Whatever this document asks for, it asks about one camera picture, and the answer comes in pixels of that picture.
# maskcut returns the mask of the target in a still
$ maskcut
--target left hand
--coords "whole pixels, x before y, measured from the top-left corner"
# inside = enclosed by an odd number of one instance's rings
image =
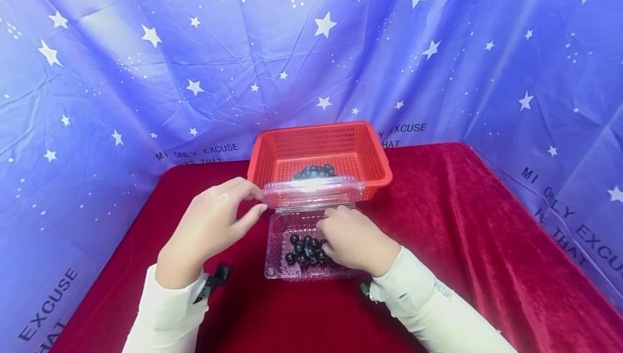
[[[265,204],[258,204],[235,220],[241,201],[259,198],[258,186],[242,177],[194,197],[175,233],[160,251],[157,282],[169,289],[184,288],[194,282],[209,258],[241,239],[266,211]]]

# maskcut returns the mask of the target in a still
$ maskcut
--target fabric backdrop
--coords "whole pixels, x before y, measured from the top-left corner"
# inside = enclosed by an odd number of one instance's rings
[[[471,145],[623,311],[622,1],[0,0],[0,347],[56,339],[168,168],[355,119]]]

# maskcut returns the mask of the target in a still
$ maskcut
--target clear plastic container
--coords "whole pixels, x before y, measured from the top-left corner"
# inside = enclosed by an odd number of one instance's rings
[[[270,217],[264,276],[267,279],[327,279],[354,276],[351,270],[329,260],[320,265],[286,263],[286,254],[294,252],[290,236],[311,235],[323,239],[316,232],[316,224],[324,218],[329,207],[346,205],[354,208],[361,200],[365,184],[353,176],[309,178],[307,180],[275,182],[264,186],[262,202],[275,209]]]

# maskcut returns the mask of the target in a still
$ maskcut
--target red plastic basket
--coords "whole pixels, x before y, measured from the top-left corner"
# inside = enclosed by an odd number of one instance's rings
[[[247,176],[263,189],[269,182],[289,181],[308,165],[327,163],[337,176],[364,182],[363,201],[392,179],[381,141],[367,122],[264,131],[255,141]]]

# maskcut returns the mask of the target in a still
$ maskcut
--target white sleeve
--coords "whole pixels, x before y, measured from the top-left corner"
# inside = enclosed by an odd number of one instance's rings
[[[155,272],[155,265],[147,270],[138,316],[122,353],[193,353],[208,300],[193,301],[207,275],[202,272],[188,287],[167,289],[156,282]]]
[[[370,296],[385,302],[430,353],[516,353],[485,318],[404,247],[389,271],[374,279]]]

